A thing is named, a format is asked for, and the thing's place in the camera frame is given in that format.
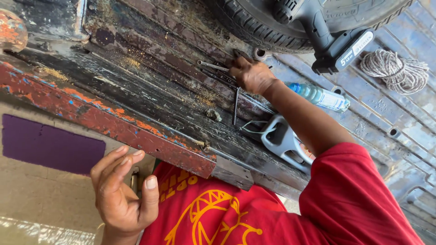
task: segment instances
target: screw hole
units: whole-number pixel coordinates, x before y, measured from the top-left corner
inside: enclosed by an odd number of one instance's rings
[[[262,56],[265,55],[265,50],[258,49],[257,52],[256,52],[256,54],[257,54],[257,56],[262,57]]]

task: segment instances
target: floor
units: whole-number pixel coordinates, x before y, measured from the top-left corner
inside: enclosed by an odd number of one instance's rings
[[[106,153],[123,145],[81,126],[53,118],[19,101],[0,102],[0,117],[3,114],[103,140],[106,143]],[[146,155],[136,164],[140,167],[141,175],[151,173],[154,160],[154,157]],[[88,176],[0,155],[0,186],[1,245],[100,244],[103,223],[94,206],[94,190]],[[279,198],[288,211],[299,212],[298,202]]]

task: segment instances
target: plastic water bottle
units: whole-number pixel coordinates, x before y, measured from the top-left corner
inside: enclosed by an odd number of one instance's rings
[[[312,84],[291,83],[288,87],[310,103],[337,113],[343,113],[350,106],[350,101],[344,96]]]

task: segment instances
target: bottle cap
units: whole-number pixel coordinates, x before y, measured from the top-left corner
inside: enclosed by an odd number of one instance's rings
[[[300,84],[293,82],[293,83],[289,84],[288,88],[290,88],[295,93],[298,93],[298,91],[300,90]]]

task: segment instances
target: tire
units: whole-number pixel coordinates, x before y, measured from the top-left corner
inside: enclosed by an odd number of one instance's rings
[[[361,26],[378,29],[389,23],[415,0],[326,0],[324,18],[330,32]],[[204,3],[231,33],[255,48],[276,53],[313,52],[303,26],[276,22],[271,15],[275,0],[206,0]]]

